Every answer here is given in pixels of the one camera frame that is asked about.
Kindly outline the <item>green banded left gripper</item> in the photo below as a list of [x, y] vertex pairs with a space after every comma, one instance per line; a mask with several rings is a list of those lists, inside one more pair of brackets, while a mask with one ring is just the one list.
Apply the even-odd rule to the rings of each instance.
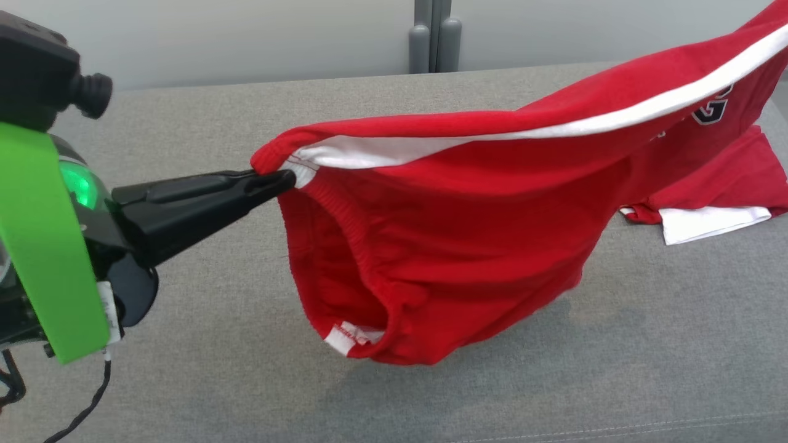
[[[151, 267], [295, 184], [289, 169], [223, 170], [117, 187], [110, 197], [65, 140], [3, 123], [2, 350], [40, 341], [69, 364], [119, 342], [154, 305]], [[115, 220], [122, 210], [127, 241]]]

